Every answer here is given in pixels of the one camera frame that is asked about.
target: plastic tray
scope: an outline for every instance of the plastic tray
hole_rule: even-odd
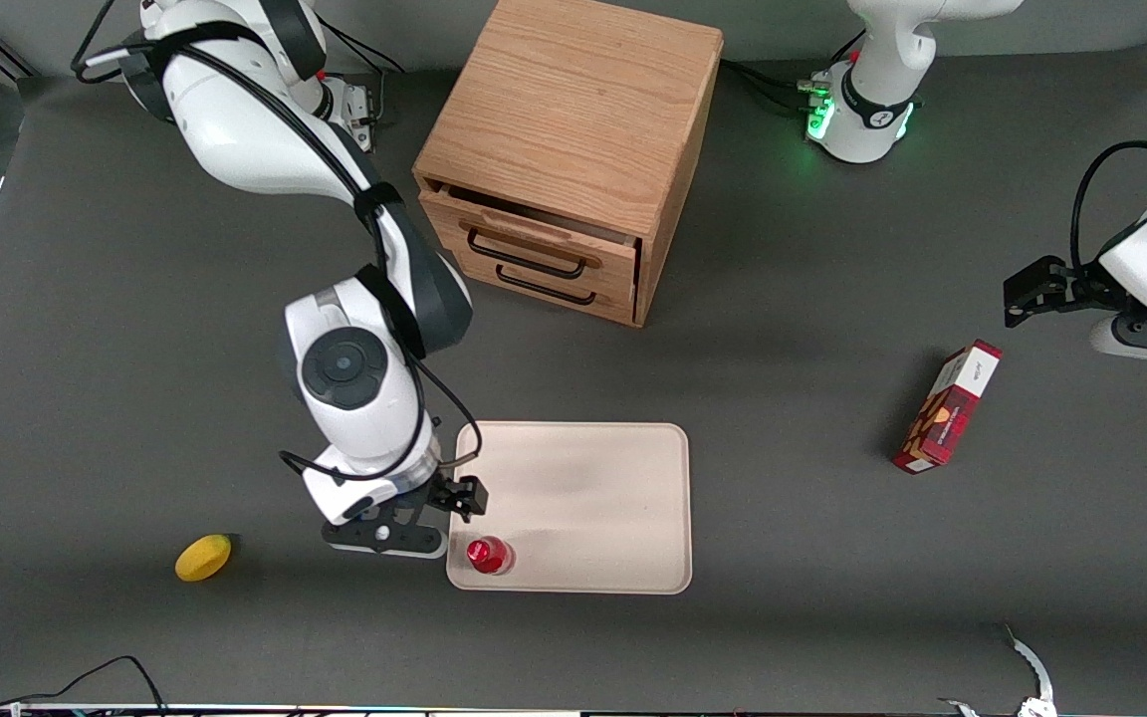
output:
[[[482,421],[481,457],[455,470],[490,491],[484,516],[450,521],[445,570],[463,590],[676,594],[692,580],[688,436],[672,423]],[[470,427],[458,453],[474,445]],[[516,551],[504,576],[466,546]]]

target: cardboard box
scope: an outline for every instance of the cardboard box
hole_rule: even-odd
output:
[[[951,356],[892,463],[918,475],[950,462],[1001,358],[1001,350],[984,341]]]

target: wood grain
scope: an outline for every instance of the wood grain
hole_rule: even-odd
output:
[[[415,171],[651,236],[720,46],[591,0],[500,0]]]
[[[442,244],[468,276],[642,327],[723,44],[718,29],[593,0],[498,1],[414,163]],[[577,278],[540,271],[579,263]],[[510,280],[596,298],[525,290],[501,281],[500,266]]]

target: yellow lemon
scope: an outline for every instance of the yellow lemon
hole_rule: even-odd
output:
[[[186,583],[205,580],[213,576],[228,562],[233,553],[233,541],[228,536],[213,535],[200,537],[194,544],[184,548],[177,559],[177,576]]]

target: drawer handle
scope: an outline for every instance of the drawer handle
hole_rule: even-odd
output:
[[[547,289],[546,286],[538,286],[537,283],[529,283],[525,280],[517,280],[515,276],[508,276],[502,273],[502,265],[498,264],[498,268],[494,270],[498,276],[498,281],[502,283],[509,283],[513,286],[518,286],[520,289],[536,290],[538,294],[545,294],[551,296],[551,298],[559,298],[561,301],[569,301],[570,304],[578,305],[591,305],[595,301],[595,291],[592,291],[591,296],[574,296],[572,294],[564,294],[563,290]]]
[[[577,260],[576,268],[564,271],[564,268],[548,267],[546,264],[530,262],[529,259],[524,259],[522,257],[514,257],[514,255],[505,254],[504,251],[498,251],[497,249],[490,249],[487,246],[479,246],[477,244],[477,231],[468,232],[468,246],[476,254],[483,255],[483,257],[507,262],[508,264],[516,264],[518,267],[532,268],[532,271],[559,278],[559,280],[577,280],[577,278],[583,275],[583,268],[586,268],[586,259],[582,258]]]

